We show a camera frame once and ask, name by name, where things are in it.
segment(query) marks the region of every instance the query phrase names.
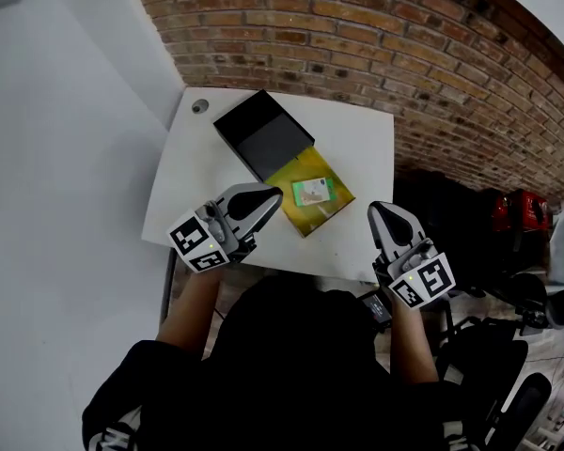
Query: white table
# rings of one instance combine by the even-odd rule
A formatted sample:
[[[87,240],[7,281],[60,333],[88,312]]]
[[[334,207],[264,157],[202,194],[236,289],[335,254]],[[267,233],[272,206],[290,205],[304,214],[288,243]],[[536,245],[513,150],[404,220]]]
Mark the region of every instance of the white table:
[[[252,94],[223,88],[184,91],[152,187],[142,239],[170,246],[166,231],[184,212],[233,184],[255,181],[212,125]],[[278,210],[256,234],[257,249],[244,262],[375,282],[371,264],[378,254],[367,209],[373,200],[392,202],[393,117],[341,102],[271,95],[315,138],[316,149],[355,200],[306,238]],[[207,112],[193,114],[197,99],[209,101]]]

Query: sticker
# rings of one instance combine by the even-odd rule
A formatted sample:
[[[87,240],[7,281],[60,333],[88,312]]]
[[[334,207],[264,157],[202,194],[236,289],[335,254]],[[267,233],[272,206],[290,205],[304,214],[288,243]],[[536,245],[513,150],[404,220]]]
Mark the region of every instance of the sticker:
[[[320,204],[336,198],[332,179],[319,178],[292,183],[294,203],[298,207]]]
[[[184,213],[168,231],[169,240],[181,260],[194,272],[203,272],[229,262],[206,222],[193,210]]]
[[[455,279],[445,253],[411,269],[389,286],[412,309],[434,301],[454,287]]]
[[[180,219],[174,224],[174,228],[169,231],[169,237],[176,244],[176,248],[184,257],[194,251],[202,242],[209,238],[209,234],[202,225],[196,214],[187,216],[188,212],[181,217],[182,223],[178,225]]]

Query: black box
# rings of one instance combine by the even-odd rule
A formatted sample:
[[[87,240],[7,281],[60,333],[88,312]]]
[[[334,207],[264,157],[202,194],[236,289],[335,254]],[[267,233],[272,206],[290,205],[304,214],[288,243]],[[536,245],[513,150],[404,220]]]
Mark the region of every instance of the black box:
[[[214,123],[219,134],[261,181],[267,180],[315,139],[265,90]]]

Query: black chair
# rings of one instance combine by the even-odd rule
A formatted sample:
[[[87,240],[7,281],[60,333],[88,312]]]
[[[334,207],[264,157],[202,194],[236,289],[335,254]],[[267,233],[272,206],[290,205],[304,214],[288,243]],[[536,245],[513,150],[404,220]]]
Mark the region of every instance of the black chair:
[[[542,374],[528,376],[501,412],[528,354],[526,342],[513,340],[517,322],[468,318],[454,325],[449,302],[445,305],[447,342],[436,367],[441,380],[460,386],[464,433],[480,450],[515,450],[549,399],[552,385]]]
[[[491,294],[522,315],[521,334],[564,327],[564,291],[548,296],[535,275],[545,231],[492,231],[496,192],[478,193],[439,172],[415,171],[395,182],[393,202],[411,212],[439,252],[445,252],[456,289],[475,297]]]

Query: red object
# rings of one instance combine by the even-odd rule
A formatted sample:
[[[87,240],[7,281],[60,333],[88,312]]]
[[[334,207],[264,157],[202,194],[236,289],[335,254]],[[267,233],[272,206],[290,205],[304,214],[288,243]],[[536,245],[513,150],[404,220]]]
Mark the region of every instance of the red object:
[[[516,191],[508,195],[514,216],[522,216],[523,230],[547,229],[547,201],[532,192]]]
[[[493,232],[511,229],[511,219],[509,217],[510,202],[503,195],[498,196],[493,204],[493,213],[491,214],[493,223]]]

